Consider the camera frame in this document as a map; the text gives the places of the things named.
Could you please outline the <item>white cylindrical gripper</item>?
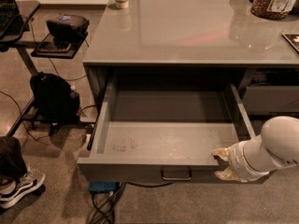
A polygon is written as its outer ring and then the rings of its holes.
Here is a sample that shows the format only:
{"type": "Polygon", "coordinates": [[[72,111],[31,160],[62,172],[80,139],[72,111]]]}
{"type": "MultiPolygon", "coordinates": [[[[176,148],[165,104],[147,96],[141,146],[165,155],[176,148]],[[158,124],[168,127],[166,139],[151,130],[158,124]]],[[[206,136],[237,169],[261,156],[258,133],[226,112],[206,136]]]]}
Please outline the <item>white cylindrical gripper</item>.
{"type": "Polygon", "coordinates": [[[213,156],[220,157],[223,161],[229,161],[230,165],[224,171],[215,172],[218,179],[246,183],[268,175],[268,172],[256,171],[249,165],[244,154],[245,144],[246,142],[242,141],[233,144],[230,148],[221,147],[212,151],[213,156]]]}

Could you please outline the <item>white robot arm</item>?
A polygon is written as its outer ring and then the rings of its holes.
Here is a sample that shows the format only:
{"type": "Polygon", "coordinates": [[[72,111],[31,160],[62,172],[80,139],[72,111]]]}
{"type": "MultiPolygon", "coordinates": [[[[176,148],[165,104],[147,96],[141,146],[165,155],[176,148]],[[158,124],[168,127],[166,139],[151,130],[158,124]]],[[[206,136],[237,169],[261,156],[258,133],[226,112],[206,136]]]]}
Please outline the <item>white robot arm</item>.
{"type": "Polygon", "coordinates": [[[299,163],[299,119],[271,118],[259,135],[214,149],[212,155],[229,163],[224,171],[215,172],[224,181],[256,181],[272,171],[293,167],[299,163]]]}

